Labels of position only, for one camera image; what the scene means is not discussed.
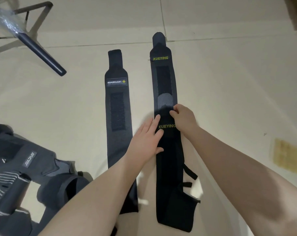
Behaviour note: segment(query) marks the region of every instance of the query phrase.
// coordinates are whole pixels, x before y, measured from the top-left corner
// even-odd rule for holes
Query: hand
[[[176,104],[174,111],[171,110],[169,113],[175,120],[176,128],[181,131],[185,137],[198,127],[193,112],[181,104]]]
[[[155,133],[159,120],[160,115],[156,115],[154,120],[150,118],[140,126],[128,147],[126,153],[128,157],[134,161],[140,161],[144,165],[154,154],[164,151],[163,148],[157,147],[164,134],[162,129]]]

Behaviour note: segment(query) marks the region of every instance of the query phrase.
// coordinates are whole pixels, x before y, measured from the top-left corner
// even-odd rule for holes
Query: person's left hand
[[[164,151],[163,148],[157,147],[157,144],[164,134],[162,129],[155,133],[160,120],[160,115],[155,119],[146,120],[133,136],[128,147],[126,155],[133,160],[139,160],[143,165],[150,160],[154,154]]]

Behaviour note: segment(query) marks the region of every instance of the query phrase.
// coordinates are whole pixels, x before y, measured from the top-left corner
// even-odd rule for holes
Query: tile floor
[[[8,1],[18,8],[48,0],[1,5]],[[0,123],[97,177],[107,169],[107,52],[122,51],[135,131],[153,111],[148,59],[151,38],[161,31],[172,50],[178,101],[195,112],[200,126],[297,186],[297,175],[269,160],[275,137],[297,143],[297,22],[286,0],[50,1],[54,7],[37,39],[68,73],[59,77],[24,47],[0,53]],[[39,14],[31,12],[28,28]],[[252,235],[182,141],[204,192],[190,235]],[[149,204],[120,216],[118,235],[186,235],[157,223],[154,164],[146,165],[139,183],[139,196]],[[40,218],[34,188],[24,205]]]

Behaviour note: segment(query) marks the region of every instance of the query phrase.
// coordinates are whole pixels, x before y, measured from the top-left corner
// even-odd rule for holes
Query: person's right hand
[[[174,111],[171,110],[169,113],[175,120],[176,128],[181,131],[185,137],[198,127],[193,112],[181,104],[176,104]]]

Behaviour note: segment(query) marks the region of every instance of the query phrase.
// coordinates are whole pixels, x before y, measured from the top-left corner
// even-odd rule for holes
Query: forearm
[[[255,235],[282,235],[297,220],[297,188],[201,128],[186,136]]]
[[[88,184],[49,222],[40,236],[110,235],[142,163],[125,155]]]

